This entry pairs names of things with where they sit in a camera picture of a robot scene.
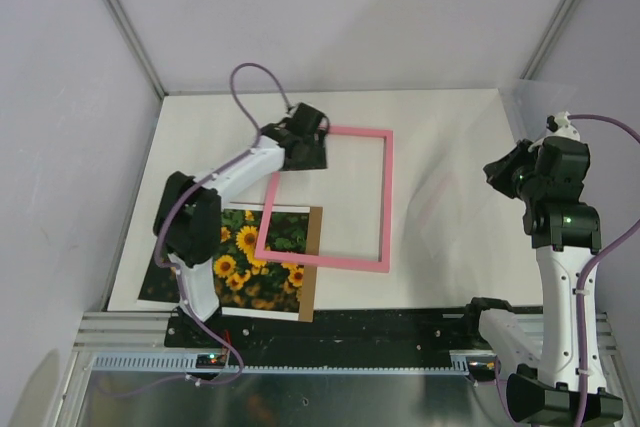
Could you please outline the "pink wooden picture frame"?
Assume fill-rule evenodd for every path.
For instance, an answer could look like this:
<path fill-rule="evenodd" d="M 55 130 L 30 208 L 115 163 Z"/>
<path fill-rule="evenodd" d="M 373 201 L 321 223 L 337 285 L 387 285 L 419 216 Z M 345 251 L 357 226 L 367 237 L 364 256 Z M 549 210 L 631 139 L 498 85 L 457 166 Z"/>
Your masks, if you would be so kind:
<path fill-rule="evenodd" d="M 384 141 L 382 194 L 381 194 L 381 224 L 379 259 L 377 261 L 347 257 L 332 257 L 311 254 L 296 254 L 266 249 L 267 233 L 271 214 L 280 181 L 280 173 L 274 172 L 269 179 L 262 218 L 255 246 L 255 257 L 259 260 L 296 263 L 303 266 L 315 266 L 349 271 L 364 271 L 386 274 L 390 271 L 391 236 L 392 236 L 392 204 L 393 204 L 393 163 L 394 163 L 394 134 L 388 129 L 372 129 L 351 126 L 332 125 L 329 132 L 338 136 L 376 138 Z"/>

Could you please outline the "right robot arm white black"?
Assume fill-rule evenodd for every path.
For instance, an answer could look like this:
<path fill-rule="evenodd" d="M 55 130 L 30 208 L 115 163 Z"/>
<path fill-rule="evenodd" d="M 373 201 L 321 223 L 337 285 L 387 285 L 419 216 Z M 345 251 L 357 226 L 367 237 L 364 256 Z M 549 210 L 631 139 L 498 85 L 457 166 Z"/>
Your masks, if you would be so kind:
<path fill-rule="evenodd" d="M 543 340 L 536 345 L 509 308 L 461 323 L 473 348 L 496 354 L 496 382 L 511 419 L 539 426 L 610 426 L 624 401 L 610 392 L 598 348 L 594 290 L 602 248 L 600 217 L 580 199 L 590 167 L 587 144 L 551 136 L 519 141 L 487 164 L 487 183 L 525 205 L 543 292 Z"/>

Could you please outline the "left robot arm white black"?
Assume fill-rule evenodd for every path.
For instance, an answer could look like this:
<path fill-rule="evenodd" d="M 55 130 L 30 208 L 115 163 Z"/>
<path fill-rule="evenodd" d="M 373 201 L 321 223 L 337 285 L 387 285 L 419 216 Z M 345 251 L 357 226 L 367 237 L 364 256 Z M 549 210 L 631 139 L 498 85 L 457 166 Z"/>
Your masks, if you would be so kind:
<path fill-rule="evenodd" d="M 222 212 L 258 180 L 280 171 L 327 168 L 325 113 L 299 103 L 281 120 L 256 128 L 250 146 L 222 166 L 199 175 L 176 171 L 166 180 L 153 225 L 153 260 L 173 268 L 179 306 L 190 316 L 186 334 L 197 345 L 214 344 L 221 323 L 213 259 L 221 244 Z"/>

